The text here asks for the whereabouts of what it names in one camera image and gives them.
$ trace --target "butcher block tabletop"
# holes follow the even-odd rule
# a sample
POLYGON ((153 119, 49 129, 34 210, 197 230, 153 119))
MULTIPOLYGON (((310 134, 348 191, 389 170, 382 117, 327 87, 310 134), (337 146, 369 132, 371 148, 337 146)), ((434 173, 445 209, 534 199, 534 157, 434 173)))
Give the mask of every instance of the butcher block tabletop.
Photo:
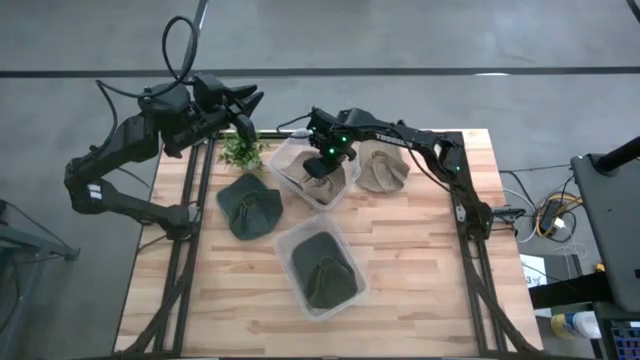
MULTIPOLYGON (((490 206, 504 205, 489 132, 461 131, 480 199, 490 206)), ((270 149, 263 154, 265 162, 281 141, 270 143, 270 149)), ((405 150, 402 152, 411 166, 404 189, 381 195, 354 185, 329 212, 344 233, 369 289, 357 304, 324 322, 311 322, 304 317, 273 247, 279 234, 317 212, 281 187, 265 169, 258 176, 269 188, 281 190, 284 213, 272 233, 239 241, 230 232, 215 196, 242 172, 216 162, 202 214, 182 355, 477 355, 451 197, 420 172, 405 150)), ((182 159, 163 154, 152 202, 180 203, 188 158, 188 151, 183 152, 182 159)), ((196 173, 193 198, 199 179, 196 173)), ((503 227, 494 225, 494 229, 503 227)), ((159 227, 146 227, 140 245, 162 234, 159 227)), ((525 338, 541 349, 513 232, 492 232, 487 249, 500 306, 525 338)), ((115 350, 129 346, 158 309, 170 252, 171 242, 162 240, 137 256, 115 350)), ((491 344, 486 309, 483 317, 491 344)), ((169 345, 173 339, 172 320, 167 330, 169 345)))

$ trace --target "gray floor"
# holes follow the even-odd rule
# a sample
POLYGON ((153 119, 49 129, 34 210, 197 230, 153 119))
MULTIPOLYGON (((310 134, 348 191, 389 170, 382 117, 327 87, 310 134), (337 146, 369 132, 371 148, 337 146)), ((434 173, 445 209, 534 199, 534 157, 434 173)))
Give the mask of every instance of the gray floor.
MULTIPOLYGON (((0 70, 162 69, 160 35, 174 14, 193 16, 195 0, 0 0, 0 70)), ((623 66, 640 65, 640 24, 622 0, 214 1, 202 30, 198 68, 623 66)), ((171 37, 179 64, 186 31, 171 37)), ((165 79, 110 79, 136 90, 165 79)), ((640 132, 633 75, 227 79, 257 83, 266 97, 256 126, 273 128, 312 105, 358 106, 415 127, 488 128, 502 169, 568 163, 606 151, 640 132)), ((121 120, 133 101, 114 97, 121 120)), ((82 248, 76 263, 51 262, 30 311, 32 357, 107 354, 113 345, 140 226, 114 214, 70 208, 64 165, 100 143, 110 127, 92 79, 0 79, 0 197, 82 248)), ((127 169, 151 181, 155 160, 127 169)), ((522 173, 539 199, 566 169, 522 173)), ((123 174, 123 192, 149 190, 123 174)), ((513 179, 505 187, 518 190, 513 179)), ((508 197, 514 205, 517 198, 508 197)), ((584 214, 576 239, 598 258, 584 214)), ((16 222, 36 231, 25 222, 16 222)), ((527 254, 559 254, 534 239, 527 254)), ((553 353, 584 355, 584 344, 545 334, 553 353)))

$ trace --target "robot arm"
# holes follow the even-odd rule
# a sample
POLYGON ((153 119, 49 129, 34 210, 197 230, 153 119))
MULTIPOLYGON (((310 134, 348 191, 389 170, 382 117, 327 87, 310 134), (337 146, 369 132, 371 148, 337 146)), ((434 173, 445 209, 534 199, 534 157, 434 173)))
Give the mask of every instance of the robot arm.
POLYGON ((337 118, 314 108, 310 117, 309 142, 321 156, 304 163, 309 175, 322 178, 342 161, 355 159, 356 152, 351 148, 354 141, 377 140, 416 151, 438 180, 449 185, 458 202, 455 211, 463 224, 463 235, 477 241, 489 238, 493 212, 478 198, 469 172, 461 171, 461 166, 467 164, 464 143, 454 133, 421 131, 407 127, 402 121, 384 122, 358 108, 341 111, 337 118))
MULTIPOLYGON (((151 94, 165 86, 145 91, 151 94)), ((256 90, 255 85, 227 88, 212 75, 196 75, 195 101, 183 84, 160 96, 139 99, 141 113, 120 124, 103 147, 92 148, 89 154, 67 164, 64 184, 73 209, 82 214, 113 211, 139 222, 158 223, 169 239, 188 237, 196 209, 164 207, 122 194, 102 177, 127 162, 142 162, 158 155, 159 138, 164 152, 178 158, 181 150, 231 124, 245 141, 254 142, 256 134, 249 116, 263 97, 256 90)))

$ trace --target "tan fabric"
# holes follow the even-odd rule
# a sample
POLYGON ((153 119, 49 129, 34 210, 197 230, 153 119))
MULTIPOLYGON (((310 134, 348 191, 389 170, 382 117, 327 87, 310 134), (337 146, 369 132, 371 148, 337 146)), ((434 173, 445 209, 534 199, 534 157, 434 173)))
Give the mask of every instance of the tan fabric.
POLYGON ((400 149, 391 144, 369 140, 358 148, 360 177, 356 183, 375 193, 402 190, 409 175, 409 165, 402 160, 400 149))
POLYGON ((347 184, 346 175, 344 168, 340 166, 322 179, 311 177, 304 169, 303 163, 313 157, 318 157, 315 151, 299 153, 289 166, 282 169, 282 174, 298 185, 305 194, 326 205, 344 189, 347 184))

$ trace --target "dark green fabric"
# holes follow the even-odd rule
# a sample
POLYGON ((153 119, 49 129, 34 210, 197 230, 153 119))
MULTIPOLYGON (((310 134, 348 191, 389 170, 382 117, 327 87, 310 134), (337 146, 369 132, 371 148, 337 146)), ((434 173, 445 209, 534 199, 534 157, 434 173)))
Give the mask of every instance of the dark green fabric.
POLYGON ((244 174, 222 189, 217 200, 231 232, 240 240, 268 234, 282 216, 280 191, 267 189, 253 174, 244 174))
POLYGON ((314 308, 334 308, 358 291, 353 268, 328 232, 298 245, 293 250, 292 264, 305 298, 314 308))

